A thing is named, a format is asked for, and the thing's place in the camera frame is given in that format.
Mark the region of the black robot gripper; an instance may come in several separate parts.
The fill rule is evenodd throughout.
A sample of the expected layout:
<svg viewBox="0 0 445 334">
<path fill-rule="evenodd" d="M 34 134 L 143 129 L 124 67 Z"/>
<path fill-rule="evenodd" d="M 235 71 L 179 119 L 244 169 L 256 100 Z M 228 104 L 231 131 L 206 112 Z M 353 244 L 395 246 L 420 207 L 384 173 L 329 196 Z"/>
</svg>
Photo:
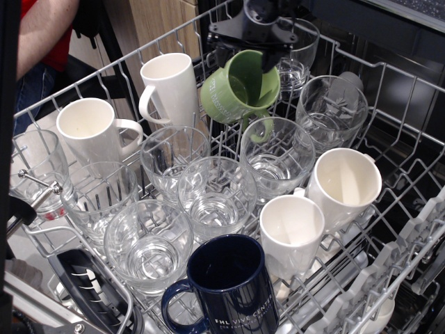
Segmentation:
<svg viewBox="0 0 445 334">
<path fill-rule="evenodd" d="M 210 24 L 207 41 L 215 47 L 217 65 L 225 67 L 233 49 L 265 50 L 261 70 L 270 72 L 282 57 L 280 51 L 298 41 L 289 18 L 296 7 L 297 1 L 244 1 L 233 18 Z"/>
</svg>

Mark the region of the person forearm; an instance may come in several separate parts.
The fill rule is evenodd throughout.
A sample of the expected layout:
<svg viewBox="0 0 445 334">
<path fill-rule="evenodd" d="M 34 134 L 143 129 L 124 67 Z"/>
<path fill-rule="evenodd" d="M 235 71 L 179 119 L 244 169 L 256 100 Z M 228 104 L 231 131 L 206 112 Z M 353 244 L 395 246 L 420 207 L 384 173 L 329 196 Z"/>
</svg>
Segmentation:
<svg viewBox="0 0 445 334">
<path fill-rule="evenodd" d="M 38 64 L 63 37 L 79 7 L 75 0 L 36 1 L 19 25 L 16 79 Z"/>
</svg>

